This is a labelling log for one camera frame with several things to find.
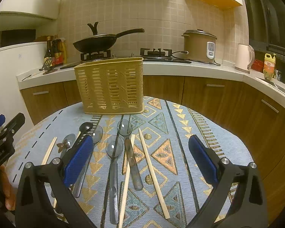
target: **rice cooker control panel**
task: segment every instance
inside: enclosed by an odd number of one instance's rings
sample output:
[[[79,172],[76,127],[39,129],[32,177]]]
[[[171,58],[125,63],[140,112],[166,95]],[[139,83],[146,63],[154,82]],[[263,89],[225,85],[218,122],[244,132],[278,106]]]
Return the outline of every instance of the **rice cooker control panel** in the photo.
[[[214,58],[214,52],[215,52],[215,43],[207,42],[207,57],[209,59],[213,59]]]

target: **blue tablecloth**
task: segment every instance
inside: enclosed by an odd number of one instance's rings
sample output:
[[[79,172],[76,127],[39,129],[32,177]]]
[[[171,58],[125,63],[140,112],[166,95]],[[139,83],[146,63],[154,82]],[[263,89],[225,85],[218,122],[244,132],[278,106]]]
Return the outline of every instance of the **blue tablecloth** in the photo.
[[[247,165],[253,161],[242,141],[204,116],[179,104],[144,97],[145,111],[137,115],[125,115],[133,124],[134,152],[144,183],[142,191],[136,191],[130,177],[123,227],[166,228],[185,227],[199,211],[212,186],[207,184],[188,149],[188,139],[196,134],[206,147],[219,157],[227,157],[234,164]],[[106,154],[107,139],[117,134],[121,116],[86,115],[82,103],[64,108],[38,123],[25,133],[15,146],[15,154],[7,164],[7,173],[13,187],[18,186],[23,167],[31,161],[41,164],[53,137],[57,143],[70,133],[77,134],[81,123],[92,121],[103,127],[102,140],[94,148],[85,177],[81,196],[77,199],[81,208],[97,227],[116,227],[110,223],[109,204],[105,209],[105,190],[108,181],[110,158]],[[142,130],[148,152],[164,196],[170,219],[165,220],[150,176],[140,142],[138,128]],[[48,162],[59,157],[58,147],[51,152]],[[118,159],[119,204],[127,166],[124,152]],[[51,188],[45,184],[50,197]],[[236,185],[232,186],[217,220],[225,217]]]

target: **beige basket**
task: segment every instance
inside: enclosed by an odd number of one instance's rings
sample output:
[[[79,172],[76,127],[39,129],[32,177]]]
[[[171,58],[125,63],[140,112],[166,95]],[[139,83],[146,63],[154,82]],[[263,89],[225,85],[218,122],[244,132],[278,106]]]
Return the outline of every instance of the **beige basket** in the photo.
[[[86,114],[137,114],[144,111],[143,58],[119,58],[76,66]]]

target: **person's hand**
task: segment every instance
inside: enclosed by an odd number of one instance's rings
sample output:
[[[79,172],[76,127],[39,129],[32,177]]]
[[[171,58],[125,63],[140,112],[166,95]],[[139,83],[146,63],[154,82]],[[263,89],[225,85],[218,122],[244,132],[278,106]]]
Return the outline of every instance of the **person's hand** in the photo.
[[[8,180],[8,176],[5,172],[5,166],[0,166],[2,189],[5,195],[5,206],[8,210],[14,211],[16,206],[16,196],[13,188]]]

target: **drawer handle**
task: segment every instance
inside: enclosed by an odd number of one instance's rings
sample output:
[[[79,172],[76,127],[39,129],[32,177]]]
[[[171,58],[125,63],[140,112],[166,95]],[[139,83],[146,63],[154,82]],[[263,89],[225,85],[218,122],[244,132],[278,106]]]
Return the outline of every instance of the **drawer handle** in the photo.
[[[265,100],[262,99],[262,102],[263,102],[265,105],[267,105],[268,107],[270,107],[271,109],[273,109],[276,113],[279,113],[279,111],[278,111],[276,108],[274,108],[272,105],[270,105],[269,103],[267,103]]]
[[[225,85],[206,84],[206,87],[225,87]]]
[[[46,94],[46,93],[49,93],[49,91],[44,91],[44,92],[33,93],[33,95],[40,95],[40,94]]]

